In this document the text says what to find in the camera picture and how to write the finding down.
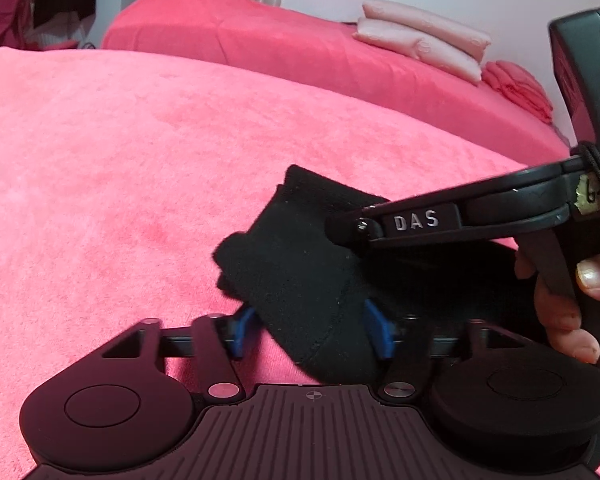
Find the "right human hand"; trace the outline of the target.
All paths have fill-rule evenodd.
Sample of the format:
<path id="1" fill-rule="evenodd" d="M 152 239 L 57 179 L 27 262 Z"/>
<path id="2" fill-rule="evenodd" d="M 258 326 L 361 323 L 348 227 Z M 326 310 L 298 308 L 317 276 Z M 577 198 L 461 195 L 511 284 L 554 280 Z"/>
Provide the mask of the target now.
<path id="1" fill-rule="evenodd" d="M 577 265 L 577 284 L 586 296 L 600 301 L 600 255 Z M 581 327 L 582 316 L 576 300 L 550 292 L 542 278 L 534 292 L 536 316 L 544 326 L 550 345 L 576 360 L 595 364 L 600 358 L 600 343 Z"/>

